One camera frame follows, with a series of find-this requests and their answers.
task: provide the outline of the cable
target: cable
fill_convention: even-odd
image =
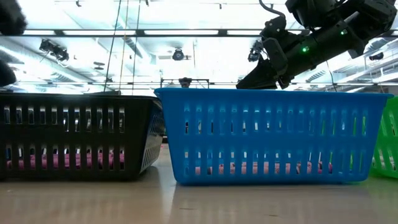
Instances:
[[[334,81],[334,79],[333,79],[333,74],[332,74],[332,72],[331,72],[331,70],[330,70],[330,67],[329,67],[329,62],[328,62],[328,60],[326,60],[326,65],[328,66],[328,70],[329,70],[329,73],[330,73],[330,77],[331,77],[331,84],[333,85],[333,88],[335,89],[335,91],[337,92],[337,89],[336,89],[336,86],[335,86],[335,81]]]
[[[138,25],[139,25],[139,16],[141,12],[141,0],[139,0],[138,3],[138,17],[137,17],[137,30],[138,30]],[[138,36],[136,35],[136,46],[134,47],[134,71],[132,73],[132,87],[131,87],[131,95],[134,95],[134,77],[136,76],[136,57],[137,57],[137,41],[138,41]]]
[[[59,60],[57,60],[57,63],[62,67],[62,68],[67,68],[69,65],[64,65],[62,64]]]
[[[127,9],[126,9],[126,20],[129,18],[129,1],[127,0]],[[122,85],[122,74],[123,74],[123,65],[124,65],[124,48],[126,46],[126,34],[127,34],[127,26],[124,28],[124,40],[123,40],[123,52],[122,52],[122,64],[120,66],[120,79],[119,79],[119,91],[121,93],[121,85]]]
[[[49,53],[50,53],[50,52],[47,52],[47,54],[45,54],[45,55],[43,56],[43,58],[40,60],[39,63],[42,63],[42,61],[47,57],[47,55],[48,55]]]
[[[106,68],[106,78],[105,78],[104,91],[106,90],[106,83],[108,82],[109,64],[111,63],[112,50],[113,50],[113,43],[114,43],[114,36],[116,35],[116,30],[118,29],[118,21],[119,21],[120,5],[121,5],[121,4],[122,4],[122,0],[119,0],[119,9],[118,9],[118,14],[117,14],[117,16],[116,16],[116,22],[115,22],[115,24],[114,24],[114,31],[113,31],[113,37],[112,37],[111,50],[109,51],[108,67]]]
[[[282,12],[279,12],[279,11],[277,11],[277,10],[275,10],[275,9],[271,9],[270,7],[266,6],[266,5],[263,3],[262,0],[259,0],[259,3],[260,3],[260,5],[261,5],[265,10],[267,10],[267,11],[269,11],[269,12],[271,12],[271,13],[280,15],[280,16],[282,16],[283,18],[286,18],[285,14],[283,14]]]

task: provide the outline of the wooden table surface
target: wooden table surface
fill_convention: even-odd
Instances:
[[[398,223],[398,180],[182,187],[168,149],[138,182],[3,182],[0,223]]]

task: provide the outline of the pink cloth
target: pink cloth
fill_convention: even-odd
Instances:
[[[257,174],[257,162],[253,162],[253,167],[252,167],[252,168],[253,168],[252,173],[253,173],[253,174]],[[301,168],[301,163],[298,163],[298,164],[296,165],[296,174],[299,174],[299,173],[300,173],[300,168]],[[311,169],[312,169],[312,164],[311,164],[311,162],[307,162],[307,173],[308,173],[308,174],[311,173]],[[231,174],[234,174],[234,173],[235,173],[235,164],[234,164],[233,162],[230,164],[229,170],[230,170],[230,173],[231,173]],[[241,173],[242,173],[242,174],[246,174],[246,170],[247,170],[247,165],[246,165],[245,162],[243,162],[243,163],[242,163],[242,172],[241,172]],[[275,174],[278,174],[279,171],[280,171],[280,164],[279,164],[279,163],[276,163],[276,164],[275,164]],[[332,171],[332,165],[329,164],[329,174],[331,174],[331,171]],[[212,167],[207,168],[207,174],[208,174],[208,175],[211,175],[212,172],[213,172],[213,168],[212,168]],[[223,165],[223,164],[221,164],[221,165],[219,166],[219,168],[218,168],[218,173],[219,173],[219,174],[224,174],[224,165]],[[264,163],[264,173],[265,173],[265,174],[268,174],[268,173],[269,173],[269,163],[268,163],[268,162],[265,162],[265,163]],[[286,174],[289,174],[289,173],[290,173],[290,164],[289,164],[289,163],[286,164],[285,173],[286,173]],[[318,163],[318,173],[319,173],[319,174],[322,173],[322,162],[319,162],[319,163]],[[200,167],[196,167],[196,168],[195,168],[195,174],[196,174],[196,175],[200,175]]]
[[[81,164],[80,164],[80,154],[76,154],[76,169],[80,169]],[[120,161],[120,166],[124,167],[124,154],[120,154],[119,157]],[[36,161],[35,161],[35,156],[30,155],[30,168],[35,169],[36,167]],[[102,153],[98,153],[98,166],[100,169],[103,167],[103,155]],[[11,169],[12,167],[12,161],[7,161],[7,166],[8,169]],[[58,154],[53,155],[53,167],[54,169],[58,169]],[[65,154],[65,168],[69,169],[70,167],[70,160],[69,160],[69,154]],[[92,167],[92,159],[91,159],[91,154],[87,154],[87,168],[91,169]],[[47,155],[42,156],[42,168],[47,169]],[[109,168],[113,169],[113,154],[109,155]],[[19,160],[19,169],[23,170],[24,169],[24,160],[20,159]]]

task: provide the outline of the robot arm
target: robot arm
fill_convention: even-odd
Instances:
[[[21,35],[26,29],[25,16],[16,0],[0,0],[0,32],[3,35]],[[16,82],[14,72],[0,60],[0,87]]]
[[[261,0],[260,3],[269,11]],[[289,12],[312,33],[297,35],[286,31],[286,19],[280,13],[266,22],[261,37],[268,58],[260,55],[257,67],[236,88],[276,89],[276,82],[286,88],[294,76],[345,51],[352,58],[362,55],[369,40],[391,28],[397,14],[394,3],[395,0],[288,0],[285,5]]]

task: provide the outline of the basket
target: basket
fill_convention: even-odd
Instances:
[[[384,108],[371,171],[398,178],[398,97],[389,99]]]
[[[174,176],[189,185],[365,180],[391,97],[184,88],[155,93],[165,108]]]
[[[0,178],[132,180],[159,156],[157,98],[0,95]]]

